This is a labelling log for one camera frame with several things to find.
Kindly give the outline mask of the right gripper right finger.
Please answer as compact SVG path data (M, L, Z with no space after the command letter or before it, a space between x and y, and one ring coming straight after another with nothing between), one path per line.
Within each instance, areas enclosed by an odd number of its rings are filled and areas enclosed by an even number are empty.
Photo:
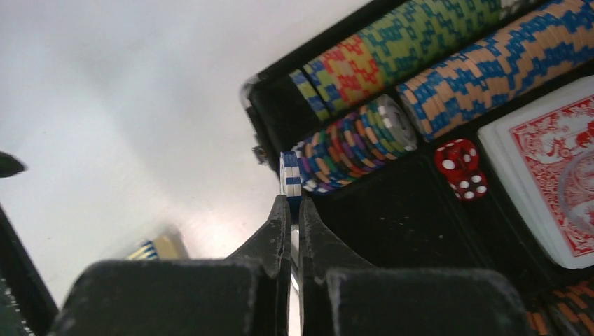
M298 284L302 335L335 335L336 282L333 271L371 269L323 222L311 197L301 200L298 215Z

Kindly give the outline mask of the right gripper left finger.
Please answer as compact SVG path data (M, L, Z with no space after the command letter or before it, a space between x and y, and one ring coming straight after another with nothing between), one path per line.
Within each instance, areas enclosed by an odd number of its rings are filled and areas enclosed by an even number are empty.
M248 263L256 270L256 283L249 289L249 334L287 335L291 292L291 214L286 196L276 196L264 224L227 259Z

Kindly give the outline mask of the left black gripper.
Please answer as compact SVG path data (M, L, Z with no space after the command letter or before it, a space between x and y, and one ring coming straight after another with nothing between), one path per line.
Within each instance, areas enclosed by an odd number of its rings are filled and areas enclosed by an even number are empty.
M25 172L27 167L16 157L0 152L0 178L9 178ZM25 327L35 335L46 335L58 308L38 270L11 225L7 215L1 212L1 278L4 287L15 298L15 311Z

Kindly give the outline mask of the white poker chip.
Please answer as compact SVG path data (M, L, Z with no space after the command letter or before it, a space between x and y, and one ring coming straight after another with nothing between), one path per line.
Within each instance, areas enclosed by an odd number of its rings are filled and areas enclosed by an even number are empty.
M301 197L301 173L294 151L284 151L279 156L280 193L288 198Z

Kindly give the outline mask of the black poker set case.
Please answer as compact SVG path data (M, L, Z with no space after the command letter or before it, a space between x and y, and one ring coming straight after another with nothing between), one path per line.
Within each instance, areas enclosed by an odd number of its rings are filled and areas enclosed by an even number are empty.
M585 76L593 60L444 135L426 141L406 112L397 86L549 1L486 29L425 68L321 121L289 75L380 19L404 1L374 1L244 84L242 103L263 151L279 176L279 156L349 112L388 95L406 114L418 148L355 182L318 195L301 186L288 198L298 228L301 200L311 197L324 224L371 269L333 271L335 335L530 335L525 302L593 278L593 266L565 269L532 235L490 164L478 130ZM458 200L434 163L434 151L454 139L478 150L488 191Z

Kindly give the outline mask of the blue texas holdem card box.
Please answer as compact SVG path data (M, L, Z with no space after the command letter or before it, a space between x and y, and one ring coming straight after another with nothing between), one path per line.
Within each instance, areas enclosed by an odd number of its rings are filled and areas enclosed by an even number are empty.
M124 255L125 260L188 260L189 255L177 230L164 230L141 240Z

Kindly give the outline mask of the mixed colour chip row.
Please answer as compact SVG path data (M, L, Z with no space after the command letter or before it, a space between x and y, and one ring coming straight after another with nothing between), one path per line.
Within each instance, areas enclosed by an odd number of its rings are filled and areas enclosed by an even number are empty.
M323 195L417 148L418 140L406 114L384 94L299 141L293 150L302 187Z

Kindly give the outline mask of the red dice in case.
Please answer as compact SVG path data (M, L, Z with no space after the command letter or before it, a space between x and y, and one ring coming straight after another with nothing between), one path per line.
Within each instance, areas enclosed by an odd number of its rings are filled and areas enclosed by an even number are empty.
M443 143L434 151L434 163L458 200L477 200L488 191L488 182L479 167L477 147L470 140Z

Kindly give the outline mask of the green poker chip row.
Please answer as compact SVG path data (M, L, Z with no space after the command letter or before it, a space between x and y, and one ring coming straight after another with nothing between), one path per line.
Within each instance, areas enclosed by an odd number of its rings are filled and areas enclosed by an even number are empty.
M321 121L427 67L532 1L404 1L289 75Z

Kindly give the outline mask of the red playing card deck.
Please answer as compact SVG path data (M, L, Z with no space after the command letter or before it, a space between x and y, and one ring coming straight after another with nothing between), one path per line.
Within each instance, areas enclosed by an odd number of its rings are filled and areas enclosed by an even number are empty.
M593 77L482 126L478 139L548 257L593 266Z

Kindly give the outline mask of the orange black poker chip row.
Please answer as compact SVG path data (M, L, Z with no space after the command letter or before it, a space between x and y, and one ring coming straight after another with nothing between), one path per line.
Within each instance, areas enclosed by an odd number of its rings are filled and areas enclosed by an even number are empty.
M530 335L593 334L593 278L525 302Z

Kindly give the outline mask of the blue tan poker chip row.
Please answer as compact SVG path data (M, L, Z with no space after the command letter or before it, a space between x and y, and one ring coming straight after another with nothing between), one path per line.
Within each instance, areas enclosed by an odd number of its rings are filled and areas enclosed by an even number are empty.
M397 86L426 141L593 60L593 2L549 1Z

